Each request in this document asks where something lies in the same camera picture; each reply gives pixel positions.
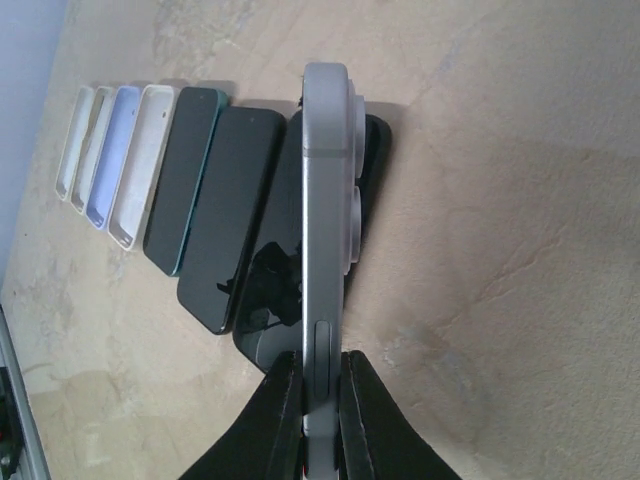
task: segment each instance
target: blue wall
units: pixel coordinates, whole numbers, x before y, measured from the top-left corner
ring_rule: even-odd
[[[0,0],[0,286],[67,0]]]

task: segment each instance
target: stained concrete surface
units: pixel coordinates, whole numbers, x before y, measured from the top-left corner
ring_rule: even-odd
[[[56,199],[77,88],[290,113],[312,60],[396,135],[345,346],[465,479],[638,478],[638,45],[631,0],[70,0],[2,290],[54,478],[176,478],[261,378]]]

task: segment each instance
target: purple phone case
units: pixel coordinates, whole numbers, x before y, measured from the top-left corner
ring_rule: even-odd
[[[87,218],[98,230],[107,226],[122,164],[127,156],[142,89],[118,88],[87,203]]]

